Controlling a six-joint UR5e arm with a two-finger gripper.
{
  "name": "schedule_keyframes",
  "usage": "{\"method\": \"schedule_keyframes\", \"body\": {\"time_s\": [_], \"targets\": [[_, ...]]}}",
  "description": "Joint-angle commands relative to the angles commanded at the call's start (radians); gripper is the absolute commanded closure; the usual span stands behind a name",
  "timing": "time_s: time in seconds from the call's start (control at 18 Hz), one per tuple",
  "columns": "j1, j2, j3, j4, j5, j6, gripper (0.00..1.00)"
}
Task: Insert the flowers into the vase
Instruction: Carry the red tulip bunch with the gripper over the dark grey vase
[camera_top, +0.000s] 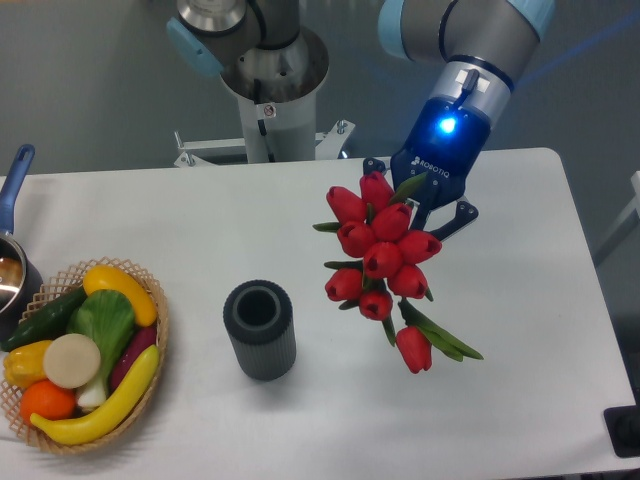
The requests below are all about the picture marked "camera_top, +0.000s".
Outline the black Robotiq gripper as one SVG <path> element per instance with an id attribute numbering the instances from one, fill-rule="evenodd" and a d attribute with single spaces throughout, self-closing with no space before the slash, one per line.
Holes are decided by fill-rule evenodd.
<path id="1" fill-rule="evenodd" d="M 407 179 L 426 173 L 424 184 L 414 193 L 416 201 L 411 201 L 417 211 L 410 229 L 427 232 L 444 242 L 479 216 L 479 210 L 467 198 L 459 197 L 465 192 L 467 175 L 490 132 L 490 124 L 484 117 L 466 108 L 456 109 L 448 100 L 431 98 L 400 151 L 391 157 L 393 182 L 387 176 L 383 160 L 367 157 L 362 162 L 362 183 L 398 188 Z M 424 201 L 434 182 L 439 185 L 438 192 L 432 202 Z M 455 200 L 453 218 L 435 230 L 427 230 L 430 214 Z"/>

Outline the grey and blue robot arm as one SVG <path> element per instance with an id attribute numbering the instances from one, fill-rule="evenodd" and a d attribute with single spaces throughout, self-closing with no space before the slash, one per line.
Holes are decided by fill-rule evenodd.
<path id="1" fill-rule="evenodd" d="M 395 184 L 426 176 L 412 198 L 421 229 L 430 213 L 454 205 L 435 231 L 445 240 L 477 218 L 465 199 L 467 176 L 509 101 L 555 5 L 551 1 L 387 1 L 378 39 L 390 55 L 442 59 L 444 69 L 409 136 L 388 163 Z M 251 163 L 314 160 L 316 95 L 329 71 L 323 41 L 300 20 L 296 1 L 181 1 L 166 25 L 183 60 L 219 77 L 235 96 Z"/>

